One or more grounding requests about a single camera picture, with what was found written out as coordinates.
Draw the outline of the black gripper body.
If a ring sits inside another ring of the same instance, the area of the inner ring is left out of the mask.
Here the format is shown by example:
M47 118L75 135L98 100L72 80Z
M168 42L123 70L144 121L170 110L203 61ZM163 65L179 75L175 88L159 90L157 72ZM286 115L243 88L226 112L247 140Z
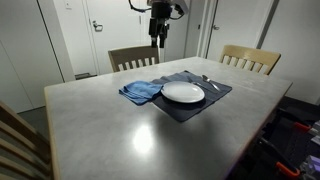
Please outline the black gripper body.
M152 38L165 36L167 33L166 21L169 19L172 8L168 2L153 2L149 23L149 35Z

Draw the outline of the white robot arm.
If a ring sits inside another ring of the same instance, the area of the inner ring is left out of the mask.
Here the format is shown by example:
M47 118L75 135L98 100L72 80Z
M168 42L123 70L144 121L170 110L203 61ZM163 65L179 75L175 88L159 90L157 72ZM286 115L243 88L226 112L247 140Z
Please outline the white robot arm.
M189 12L185 0L147 0L151 7L149 35L151 47L164 47L169 25L167 20L178 20Z

